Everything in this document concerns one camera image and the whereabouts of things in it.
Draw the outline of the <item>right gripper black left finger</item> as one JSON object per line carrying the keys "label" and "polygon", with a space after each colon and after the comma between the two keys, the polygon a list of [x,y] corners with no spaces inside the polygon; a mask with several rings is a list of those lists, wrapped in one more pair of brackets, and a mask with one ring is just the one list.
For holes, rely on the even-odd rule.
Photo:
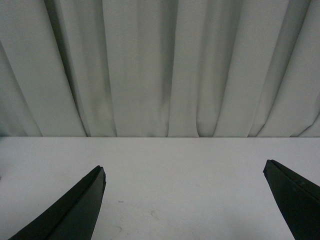
{"label": "right gripper black left finger", "polygon": [[105,187],[106,173],[98,165],[11,239],[90,240]]}

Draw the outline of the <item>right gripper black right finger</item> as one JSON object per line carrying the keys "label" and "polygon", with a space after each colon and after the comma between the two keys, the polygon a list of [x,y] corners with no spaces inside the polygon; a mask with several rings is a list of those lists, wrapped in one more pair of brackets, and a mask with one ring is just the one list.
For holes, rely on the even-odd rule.
{"label": "right gripper black right finger", "polygon": [[320,238],[320,187],[281,163],[268,159],[264,176],[296,240]]}

